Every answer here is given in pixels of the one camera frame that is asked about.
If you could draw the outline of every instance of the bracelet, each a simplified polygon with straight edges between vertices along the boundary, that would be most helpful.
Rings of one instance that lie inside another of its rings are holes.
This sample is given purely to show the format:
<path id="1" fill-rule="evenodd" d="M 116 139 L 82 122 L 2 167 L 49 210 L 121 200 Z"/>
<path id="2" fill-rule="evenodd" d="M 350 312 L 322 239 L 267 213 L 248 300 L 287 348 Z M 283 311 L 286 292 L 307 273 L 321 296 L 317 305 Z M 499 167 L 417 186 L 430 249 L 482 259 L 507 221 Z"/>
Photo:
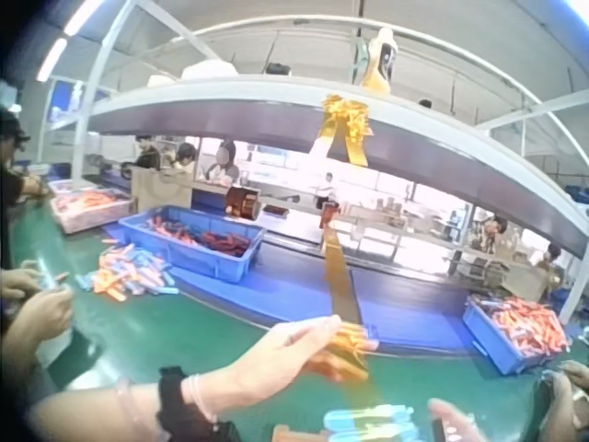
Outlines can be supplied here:
<path id="1" fill-rule="evenodd" d="M 204 405 L 204 401 L 202 400 L 201 387 L 199 386 L 199 375 L 190 376 L 190 385 L 192 401 L 197 407 L 199 407 L 199 410 L 207 421 L 209 421 L 211 424 L 216 424 L 217 415 L 209 412 Z"/>
<path id="2" fill-rule="evenodd" d="M 152 432 L 149 431 L 148 426 L 137 412 L 137 405 L 130 391 L 131 385 L 131 381 L 127 378 L 119 378 L 117 381 L 115 390 L 117 391 L 117 397 L 119 398 L 121 407 L 129 421 L 131 421 L 133 431 L 137 435 L 137 440 L 146 441 L 153 439 Z"/>

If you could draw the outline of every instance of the cap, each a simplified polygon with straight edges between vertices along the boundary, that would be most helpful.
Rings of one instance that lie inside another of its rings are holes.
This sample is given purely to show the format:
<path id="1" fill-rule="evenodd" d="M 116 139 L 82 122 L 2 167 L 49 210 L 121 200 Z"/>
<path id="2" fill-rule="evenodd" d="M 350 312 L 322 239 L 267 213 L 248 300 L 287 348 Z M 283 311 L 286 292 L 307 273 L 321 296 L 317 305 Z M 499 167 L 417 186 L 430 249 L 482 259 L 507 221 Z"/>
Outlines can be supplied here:
<path id="1" fill-rule="evenodd" d="M 14 138 L 15 148 L 20 150 L 24 150 L 23 144 L 30 140 L 30 136 L 20 127 L 17 116 L 3 107 L 0 107 L 0 136 L 4 139 Z"/>

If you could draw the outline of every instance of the blue plastic crate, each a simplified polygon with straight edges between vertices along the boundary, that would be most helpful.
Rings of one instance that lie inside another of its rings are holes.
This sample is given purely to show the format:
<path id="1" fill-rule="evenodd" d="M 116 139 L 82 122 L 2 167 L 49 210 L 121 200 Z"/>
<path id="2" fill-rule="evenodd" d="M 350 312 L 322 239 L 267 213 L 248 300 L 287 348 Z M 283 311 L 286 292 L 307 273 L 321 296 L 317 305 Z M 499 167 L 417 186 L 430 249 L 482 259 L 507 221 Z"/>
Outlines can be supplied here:
<path id="1" fill-rule="evenodd" d="M 548 359 L 544 355 L 524 357 L 491 318 L 472 302 L 468 302 L 463 321 L 477 339 L 476 346 L 491 359 L 502 375 L 521 373 L 524 369 L 540 365 Z"/>
<path id="2" fill-rule="evenodd" d="M 251 242 L 241 257 L 230 256 L 204 246 L 188 245 L 146 227 L 147 219 L 156 214 L 162 215 L 165 220 L 180 222 L 201 231 L 211 231 L 221 235 L 236 233 L 249 238 Z M 252 260 L 260 250 L 266 231 L 263 227 L 229 221 L 221 216 L 171 205 L 123 218 L 119 224 L 122 226 L 127 242 L 132 242 L 153 253 L 161 253 L 162 257 L 172 265 L 229 283 L 238 283 L 248 273 Z"/>

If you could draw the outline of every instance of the gold ribbon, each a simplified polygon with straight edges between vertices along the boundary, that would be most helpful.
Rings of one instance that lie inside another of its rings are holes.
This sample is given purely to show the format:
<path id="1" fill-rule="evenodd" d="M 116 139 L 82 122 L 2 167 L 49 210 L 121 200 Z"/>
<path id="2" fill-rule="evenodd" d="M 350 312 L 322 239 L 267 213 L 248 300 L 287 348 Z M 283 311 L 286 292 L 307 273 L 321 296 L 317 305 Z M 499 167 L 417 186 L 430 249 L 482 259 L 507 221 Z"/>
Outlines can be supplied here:
<path id="1" fill-rule="evenodd" d="M 345 131 L 348 159 L 356 166 L 368 166 L 363 148 L 364 137 L 373 134 L 368 125 L 368 106 L 360 101 L 330 94 L 323 101 L 323 109 L 325 116 L 319 137 L 329 140 L 331 145 L 336 133 Z"/>

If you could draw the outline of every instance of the curved metal beam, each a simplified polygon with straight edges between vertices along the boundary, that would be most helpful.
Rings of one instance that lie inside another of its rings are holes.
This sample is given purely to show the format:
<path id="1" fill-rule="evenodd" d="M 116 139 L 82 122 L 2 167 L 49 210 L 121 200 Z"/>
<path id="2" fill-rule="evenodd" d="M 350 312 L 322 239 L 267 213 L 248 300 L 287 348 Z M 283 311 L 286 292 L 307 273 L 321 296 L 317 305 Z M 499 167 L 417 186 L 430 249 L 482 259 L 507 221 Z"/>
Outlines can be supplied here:
<path id="1" fill-rule="evenodd" d="M 452 44 L 448 41 L 444 41 L 438 38 L 435 38 L 429 34 L 424 32 L 419 32 L 417 30 L 403 28 L 401 26 L 392 25 L 390 23 L 386 23 L 384 21 L 377 21 L 372 20 L 370 18 L 362 18 L 362 17 L 343 17 L 343 16 L 328 16 L 328 15 L 316 15 L 316 14 L 297 14 L 297 15 L 283 15 L 283 16 L 269 16 L 269 17 L 253 17 L 253 18 L 244 18 L 242 20 L 237 21 L 230 21 L 226 23 L 221 23 L 219 25 L 214 25 L 209 28 L 198 29 L 192 32 L 194 36 L 202 36 L 206 34 L 215 33 L 221 30 L 227 29 L 241 29 L 241 28 L 248 28 L 251 26 L 258 26 L 258 25 L 268 25 L 268 24 L 276 24 L 276 23 L 292 23 L 294 25 L 303 25 L 303 24 L 310 24 L 310 23 L 320 23 L 324 25 L 334 25 L 334 26 L 354 26 L 354 27 L 361 27 L 361 28 L 369 28 L 369 29 L 381 29 L 381 28 L 390 28 L 393 29 L 396 35 L 405 37 L 407 39 L 411 39 L 414 41 L 421 42 L 423 44 L 427 44 L 429 46 L 433 46 L 439 50 L 444 52 L 452 53 L 453 55 L 462 58 L 468 62 L 471 62 L 478 67 L 498 76 L 501 78 L 507 85 L 519 90 L 522 92 L 528 99 L 532 100 L 535 104 L 541 104 L 542 100 L 537 97 L 535 94 L 532 93 L 527 87 L 522 85 L 512 76 L 509 76 L 504 71 L 499 69 L 494 64 L 487 62 L 486 60 L 478 57 L 472 52 L 469 52 L 465 49 L 462 49 L 455 44 Z M 161 51 L 162 49 L 169 49 L 180 42 L 184 41 L 182 37 L 177 37 L 172 39 L 169 43 L 163 44 L 158 46 L 152 50 L 147 52 L 143 52 L 138 54 L 138 58 L 143 58 L 146 55 L 153 55 Z M 552 121 L 559 127 L 559 129 L 564 133 L 564 135 L 569 139 L 571 144 L 577 150 L 581 158 L 583 159 L 585 165 L 589 168 L 589 156 L 584 152 L 583 148 L 579 144 L 579 142 L 572 136 L 571 132 L 564 123 L 552 112 L 548 112 L 547 115 L 550 117 Z"/>

